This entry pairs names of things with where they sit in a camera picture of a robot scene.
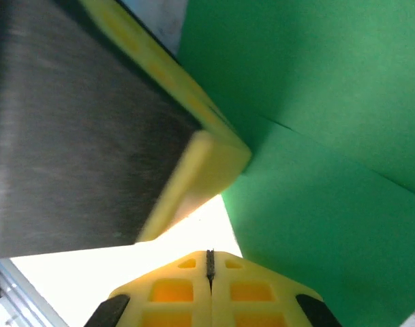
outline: black rubber pad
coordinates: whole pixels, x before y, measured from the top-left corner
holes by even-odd
[[[296,300],[313,327],[342,327],[326,304],[317,298],[300,294]]]
[[[102,302],[84,327],[116,327],[129,301],[130,297],[122,294]]]
[[[0,0],[0,257],[131,244],[199,123],[75,0]]]

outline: yellow plastic part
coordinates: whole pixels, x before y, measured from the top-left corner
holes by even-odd
[[[209,327],[206,252],[194,252],[115,290],[130,301],[117,327]]]
[[[312,327],[296,301],[310,288],[225,252],[215,252],[212,293],[206,252],[194,252],[115,290],[130,301],[117,327]]]
[[[137,241],[153,240],[230,185],[251,152],[195,80],[115,0],[80,0],[95,24],[202,124]]]

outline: green surface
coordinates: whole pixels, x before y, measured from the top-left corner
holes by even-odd
[[[179,58],[255,151],[224,194],[246,258],[344,326],[415,309],[415,1],[190,0]]]

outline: green paper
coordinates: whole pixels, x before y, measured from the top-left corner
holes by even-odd
[[[224,193],[243,255],[344,326],[399,326],[415,310],[415,1],[191,0],[179,59],[255,153]]]

